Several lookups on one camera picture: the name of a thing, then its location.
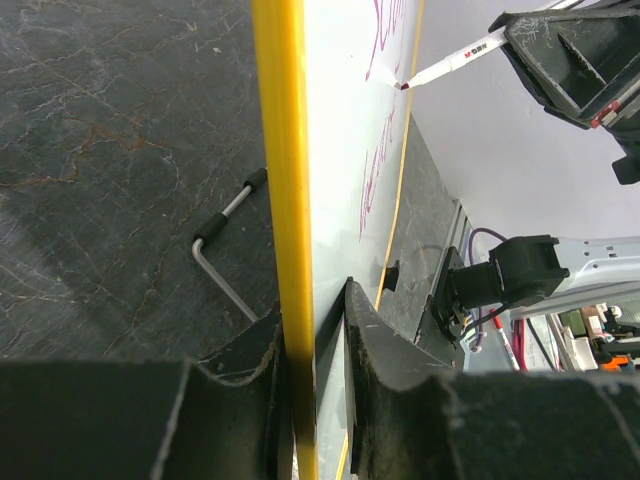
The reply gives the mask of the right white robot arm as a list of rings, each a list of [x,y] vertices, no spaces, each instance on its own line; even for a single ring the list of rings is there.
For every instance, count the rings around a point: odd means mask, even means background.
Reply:
[[[546,113],[609,133],[624,152],[612,165],[618,182],[638,182],[638,2],[556,1],[549,8],[504,13],[480,42],[482,52],[497,48]],[[636,281],[639,241],[514,237],[483,263],[463,267],[459,261],[457,250],[449,248],[429,299],[431,312],[445,322],[460,322],[470,310],[490,304],[505,311],[590,285]]]

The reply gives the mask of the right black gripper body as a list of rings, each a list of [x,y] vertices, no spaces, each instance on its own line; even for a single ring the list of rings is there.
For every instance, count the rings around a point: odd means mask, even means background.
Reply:
[[[597,75],[599,89],[589,102],[589,127],[612,128],[622,120],[631,120],[639,110],[639,75],[608,81]]]

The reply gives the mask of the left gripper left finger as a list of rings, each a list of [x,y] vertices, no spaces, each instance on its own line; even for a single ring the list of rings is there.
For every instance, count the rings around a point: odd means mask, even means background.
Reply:
[[[281,315],[200,360],[1,365],[5,479],[287,479]]]

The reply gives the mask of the purple whiteboard marker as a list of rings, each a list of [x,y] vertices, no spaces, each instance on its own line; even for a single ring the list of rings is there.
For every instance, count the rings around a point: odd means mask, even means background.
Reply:
[[[438,78],[465,67],[471,62],[474,62],[482,56],[505,45],[507,43],[507,39],[504,31],[504,26],[498,27],[495,31],[481,39],[472,42],[470,45],[451,53],[430,67],[418,72],[407,82],[403,84],[397,82],[394,87],[399,91],[410,90],[418,86],[426,85]]]

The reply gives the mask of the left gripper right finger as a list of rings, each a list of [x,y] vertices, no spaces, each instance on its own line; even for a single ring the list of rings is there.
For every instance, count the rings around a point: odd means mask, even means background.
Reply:
[[[360,479],[635,479],[633,374],[470,374],[344,289],[350,471]]]

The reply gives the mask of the yellow-framed whiteboard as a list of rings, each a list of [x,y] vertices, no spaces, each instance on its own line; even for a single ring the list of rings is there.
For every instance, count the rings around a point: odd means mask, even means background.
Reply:
[[[343,288],[378,304],[402,188],[420,1],[251,5],[298,472],[348,444]]]

